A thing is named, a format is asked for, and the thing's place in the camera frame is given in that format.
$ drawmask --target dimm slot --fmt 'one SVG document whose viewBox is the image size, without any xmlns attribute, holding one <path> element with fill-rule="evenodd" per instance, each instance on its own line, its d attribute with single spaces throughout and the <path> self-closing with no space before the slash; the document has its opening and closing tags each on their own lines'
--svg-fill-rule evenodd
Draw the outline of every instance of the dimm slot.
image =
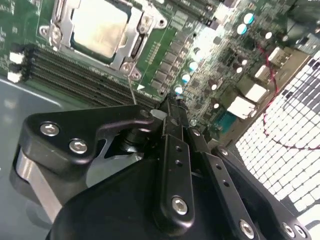
<svg viewBox="0 0 320 240">
<path fill-rule="evenodd" d="M 88 81 L 95 82 L 96 84 L 98 83 L 101 86 L 104 86 L 105 88 L 110 88 L 113 91 L 117 92 L 117 94 L 120 94 L 122 96 L 125 95 L 126 97 L 131 99 L 129 87 L 115 82 L 110 78 L 92 72 L 88 68 L 83 67 L 77 63 L 71 62 L 67 58 L 60 57 L 56 53 L 51 53 L 49 51 L 37 48 L 34 52 L 33 57 L 35 57 L 35 59 L 41 59 L 39 63 L 41 63 L 42 61 L 50 62 L 52 65 L 59 66 L 60 68 L 68 72 L 71 72 L 72 74 L 78 75 L 79 77 L 82 77 Z M 154 99 L 145 96 L 140 92 L 135 92 L 135 95 L 139 104 L 148 106 L 149 108 L 154 108 L 155 105 L 158 104 L 158 101 L 155 101 Z"/>
</svg>

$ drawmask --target mounting hole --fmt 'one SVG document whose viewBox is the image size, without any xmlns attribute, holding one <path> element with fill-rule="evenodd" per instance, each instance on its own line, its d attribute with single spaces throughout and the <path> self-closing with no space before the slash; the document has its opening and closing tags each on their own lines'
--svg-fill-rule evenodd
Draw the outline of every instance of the mounting hole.
<svg viewBox="0 0 320 240">
<path fill-rule="evenodd" d="M 226 181 L 226 180 L 223 180 L 223 185 L 225 185 L 226 187 L 230 187 L 230 184 Z"/>
<path fill-rule="evenodd" d="M 182 167 L 182 162 L 180 160 L 175 160 L 175 164 L 178 166 L 178 167 Z"/>
</svg>

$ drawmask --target silver screw head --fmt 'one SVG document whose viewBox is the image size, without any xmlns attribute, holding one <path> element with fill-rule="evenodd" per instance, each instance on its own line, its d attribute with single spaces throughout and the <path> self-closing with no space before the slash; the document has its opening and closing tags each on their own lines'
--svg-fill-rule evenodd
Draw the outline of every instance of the silver screw head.
<svg viewBox="0 0 320 240">
<path fill-rule="evenodd" d="M 40 131 L 42 134 L 49 137 L 57 136 L 60 132 L 59 127 L 53 123 L 44 123 L 40 126 Z"/>
<path fill-rule="evenodd" d="M 288 224 L 283 222 L 282 226 L 283 226 L 284 231 L 286 232 L 286 234 L 288 234 L 291 238 L 294 238 L 296 236 L 295 232 L 292 230 L 292 228 Z"/>
<path fill-rule="evenodd" d="M 248 237 L 248 239 L 254 239 L 255 237 L 255 232 L 252 229 L 252 227 L 245 221 L 245 220 L 240 220 L 239 226 L 241 231 Z"/>
<path fill-rule="evenodd" d="M 180 197 L 174 197 L 172 199 L 172 207 L 179 215 L 186 215 L 188 212 L 186 202 Z"/>
<path fill-rule="evenodd" d="M 122 70 L 123 70 L 125 73 L 128 73 L 128 72 L 130 72 L 131 67 L 130 67 L 130 65 L 129 65 L 128 63 L 125 62 L 125 63 L 122 65 Z"/>
<path fill-rule="evenodd" d="M 228 156 L 228 152 L 225 150 L 225 149 L 221 149 L 221 153 L 223 154 L 223 155 L 225 155 L 225 156 Z"/>
<path fill-rule="evenodd" d="M 198 130 L 192 129 L 192 132 L 194 133 L 194 135 L 196 135 L 198 137 L 200 136 L 200 132 Z"/>
<path fill-rule="evenodd" d="M 76 153 L 76 154 L 84 154 L 87 150 L 88 147 L 86 145 L 86 143 L 82 140 L 72 140 L 69 143 L 69 148 L 72 152 Z"/>
<path fill-rule="evenodd" d="M 299 225 L 294 225 L 294 228 L 301 235 L 301 237 L 303 237 L 304 239 L 307 238 L 307 234 L 305 233 L 305 231 Z"/>
</svg>

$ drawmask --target electrolytic capacitor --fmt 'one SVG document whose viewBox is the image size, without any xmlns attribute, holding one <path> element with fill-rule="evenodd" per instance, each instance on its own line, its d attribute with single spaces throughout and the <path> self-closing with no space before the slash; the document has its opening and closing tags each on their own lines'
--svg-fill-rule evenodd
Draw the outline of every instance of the electrolytic capacitor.
<svg viewBox="0 0 320 240">
<path fill-rule="evenodd" d="M 190 81 L 191 76 L 188 73 L 183 73 L 181 79 L 184 84 L 187 84 Z"/>
<path fill-rule="evenodd" d="M 259 35 L 268 40 L 272 37 L 272 32 L 265 29 L 261 29 Z"/>
<path fill-rule="evenodd" d="M 208 84 L 209 84 L 209 88 L 212 91 L 214 91 L 214 90 L 216 90 L 218 88 L 218 83 L 214 79 L 209 79 Z"/>
<path fill-rule="evenodd" d="M 289 40 L 289 36 L 282 32 L 277 33 L 276 38 L 279 39 L 281 42 L 287 42 Z"/>
<path fill-rule="evenodd" d="M 189 69 L 191 72 L 194 72 L 198 69 L 199 65 L 196 61 L 189 62 Z"/>
<path fill-rule="evenodd" d="M 203 50 L 201 50 L 199 47 L 196 47 L 193 50 L 194 54 L 195 54 L 195 59 L 197 62 L 200 62 L 202 59 L 204 59 L 205 57 L 205 52 Z"/>
<path fill-rule="evenodd" d="M 176 94 L 180 95 L 180 94 L 183 93 L 184 89 L 182 88 L 181 85 L 176 85 L 176 86 L 174 87 L 174 91 L 175 91 Z"/>
<path fill-rule="evenodd" d="M 220 107 L 219 102 L 214 97 L 211 98 L 211 105 L 214 109 L 218 109 Z"/>
<path fill-rule="evenodd" d="M 235 72 L 237 74 L 240 74 L 243 71 L 243 67 L 236 62 L 234 64 L 232 64 L 232 68 L 233 68 L 233 70 L 235 70 Z"/>
<path fill-rule="evenodd" d="M 248 60 L 245 59 L 243 56 L 238 56 L 237 60 L 238 60 L 238 63 L 240 63 L 242 66 L 245 66 L 248 63 Z"/>
</svg>

